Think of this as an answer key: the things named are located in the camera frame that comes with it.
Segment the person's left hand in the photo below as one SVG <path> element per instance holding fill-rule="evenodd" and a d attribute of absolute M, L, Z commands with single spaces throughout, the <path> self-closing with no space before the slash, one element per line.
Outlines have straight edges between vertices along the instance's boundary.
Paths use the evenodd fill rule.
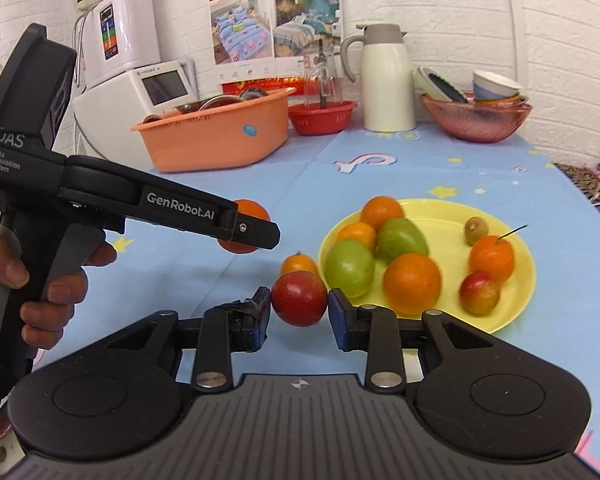
<path fill-rule="evenodd" d="M 0 234 L 0 284 L 20 289 L 28 281 L 26 266 Z M 74 306 L 85 299 L 87 289 L 88 279 L 83 269 L 51 281 L 45 301 L 27 301 L 20 307 L 20 318 L 24 323 L 22 339 L 34 348 L 54 348 L 73 318 Z"/>

